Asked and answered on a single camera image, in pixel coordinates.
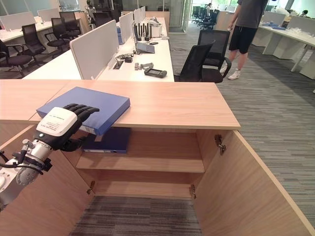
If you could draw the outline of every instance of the dark blue binder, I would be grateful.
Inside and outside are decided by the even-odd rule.
[[[104,134],[130,106],[128,97],[75,87],[36,111],[43,118],[52,108],[64,107],[70,103],[99,108],[99,112],[91,114],[80,128],[96,135]]]
[[[127,153],[131,128],[111,127],[101,140],[96,135],[89,134],[82,145],[85,152]]]

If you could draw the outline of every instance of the person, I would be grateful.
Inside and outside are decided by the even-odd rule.
[[[309,12],[308,10],[302,11],[302,14],[300,15],[300,17],[308,17],[308,16],[307,16],[307,13],[308,13],[308,12]]]
[[[212,3],[209,3],[208,6],[206,7],[206,10],[207,10],[207,16],[210,15],[210,10],[212,8]]]
[[[229,46],[229,60],[232,62],[237,52],[240,52],[237,68],[235,72],[228,77],[229,80],[236,80],[241,75],[241,70],[247,60],[248,48],[254,39],[260,19],[267,5],[268,0],[238,0],[238,6],[235,10],[228,30],[232,30],[236,21],[235,29]],[[227,65],[224,64],[220,73],[224,73]]]

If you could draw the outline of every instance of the black shorts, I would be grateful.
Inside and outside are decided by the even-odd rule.
[[[235,26],[232,34],[229,50],[240,50],[240,53],[247,53],[257,29]]]

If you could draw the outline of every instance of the white sneaker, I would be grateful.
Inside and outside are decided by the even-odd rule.
[[[233,75],[229,76],[228,79],[229,80],[236,80],[241,76],[241,71],[237,68],[235,70],[235,72],[233,73]]]
[[[224,63],[224,64],[222,65],[222,67],[221,67],[220,73],[221,73],[221,74],[224,74],[225,71],[226,71],[226,69],[227,69],[227,64]]]

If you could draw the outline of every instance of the laptop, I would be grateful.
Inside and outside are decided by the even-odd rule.
[[[138,31],[135,27],[135,23],[132,23],[132,32],[133,32],[133,39],[134,39],[134,45],[136,47],[136,51],[139,53],[156,53],[154,46],[146,43],[140,43],[138,42]]]

